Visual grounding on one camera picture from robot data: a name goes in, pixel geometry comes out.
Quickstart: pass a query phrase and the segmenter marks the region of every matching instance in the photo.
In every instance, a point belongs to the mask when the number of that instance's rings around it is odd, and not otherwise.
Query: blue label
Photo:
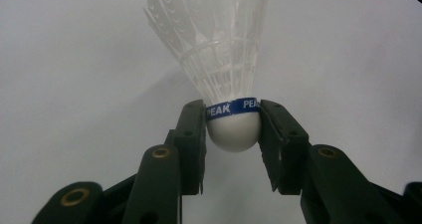
[[[207,121],[243,112],[259,112],[260,104],[256,98],[241,98],[234,101],[220,103],[206,109]]]

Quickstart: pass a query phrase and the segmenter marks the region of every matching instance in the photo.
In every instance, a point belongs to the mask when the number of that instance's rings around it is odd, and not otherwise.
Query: brass insert
[[[85,201],[89,196],[90,191],[87,188],[76,188],[66,193],[60,200],[60,203],[66,207],[75,206]]]
[[[166,147],[158,148],[152,153],[152,156],[155,158],[163,158],[168,155],[170,155],[170,150]]]
[[[328,157],[328,158],[337,157],[337,151],[328,147],[319,148],[317,150],[317,153],[319,153],[319,155],[321,156]]]

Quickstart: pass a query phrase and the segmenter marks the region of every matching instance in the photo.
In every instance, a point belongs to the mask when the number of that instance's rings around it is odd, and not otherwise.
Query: shuttlecock feather
[[[207,105],[211,139],[241,151],[258,139],[249,98],[267,0],[147,0],[149,25]]]

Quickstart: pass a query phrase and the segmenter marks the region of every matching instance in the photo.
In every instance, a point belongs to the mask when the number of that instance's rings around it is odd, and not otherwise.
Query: shuttlecock
[[[147,0],[149,25],[207,105],[213,142],[228,151],[260,135],[250,98],[267,0]]]

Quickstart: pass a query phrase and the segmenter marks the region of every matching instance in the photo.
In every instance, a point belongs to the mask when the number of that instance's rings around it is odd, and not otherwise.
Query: screw hole
[[[324,157],[336,157],[337,156],[337,152],[331,148],[327,148],[327,147],[322,147],[320,149],[317,150],[317,152],[319,153],[319,155],[324,156]]]
[[[158,214],[155,212],[144,213],[139,220],[140,224],[155,224],[158,222]]]
[[[382,216],[378,214],[370,213],[370,212],[366,213],[365,218],[367,221],[374,224],[389,224],[390,223],[387,220],[385,220]]]
[[[168,150],[168,148],[165,148],[165,147],[158,148],[152,153],[152,156],[156,158],[162,158],[168,155],[170,155],[170,150]]]
[[[85,201],[88,196],[90,196],[90,191],[87,188],[76,188],[66,193],[60,203],[66,207],[75,206]]]

